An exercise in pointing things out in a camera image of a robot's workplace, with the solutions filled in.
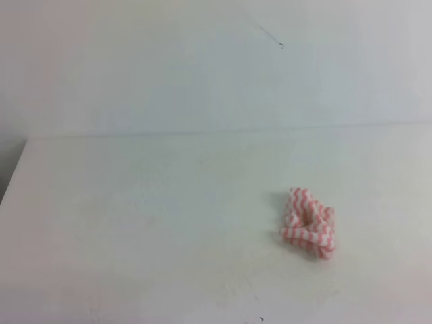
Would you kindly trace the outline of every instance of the white wall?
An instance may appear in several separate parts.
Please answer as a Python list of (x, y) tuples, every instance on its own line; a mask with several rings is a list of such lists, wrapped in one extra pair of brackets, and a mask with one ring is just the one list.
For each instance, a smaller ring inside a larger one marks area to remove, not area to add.
[(427, 0), (2, 0), (0, 129), (432, 120), (431, 9)]

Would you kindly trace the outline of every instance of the white table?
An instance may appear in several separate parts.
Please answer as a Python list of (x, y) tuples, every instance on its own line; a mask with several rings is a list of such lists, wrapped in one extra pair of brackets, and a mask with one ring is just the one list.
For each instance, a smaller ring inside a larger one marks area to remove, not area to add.
[[(336, 209), (315, 261), (290, 186)], [(0, 206), (1, 323), (430, 323), (432, 126), (27, 144)]]

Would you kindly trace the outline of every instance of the white surface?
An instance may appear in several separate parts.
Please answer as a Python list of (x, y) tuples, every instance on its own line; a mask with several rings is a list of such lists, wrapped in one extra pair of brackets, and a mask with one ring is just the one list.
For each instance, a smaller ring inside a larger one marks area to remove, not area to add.
[(428, 0), (2, 0), (0, 129), (432, 120), (431, 10)]
[[(432, 127), (31, 140), (0, 205), (2, 323), (429, 323)], [(314, 262), (290, 186), (336, 208)]]

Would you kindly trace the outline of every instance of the striped cloth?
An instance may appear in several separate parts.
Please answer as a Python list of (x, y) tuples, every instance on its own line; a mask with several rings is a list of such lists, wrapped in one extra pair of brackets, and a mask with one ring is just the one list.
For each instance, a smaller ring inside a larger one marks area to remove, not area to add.
[(285, 227), (280, 234), (320, 259), (330, 259), (335, 250), (334, 208), (324, 207), (308, 189), (291, 188), (286, 204)]

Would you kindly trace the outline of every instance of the pink and white striped fabric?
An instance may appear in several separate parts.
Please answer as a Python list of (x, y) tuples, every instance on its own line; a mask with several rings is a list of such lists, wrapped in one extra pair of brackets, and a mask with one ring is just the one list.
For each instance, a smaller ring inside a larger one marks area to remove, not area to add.
[(280, 234), (320, 259), (330, 259), (335, 250), (334, 208), (324, 207), (308, 189), (291, 188), (286, 204), (285, 227)]

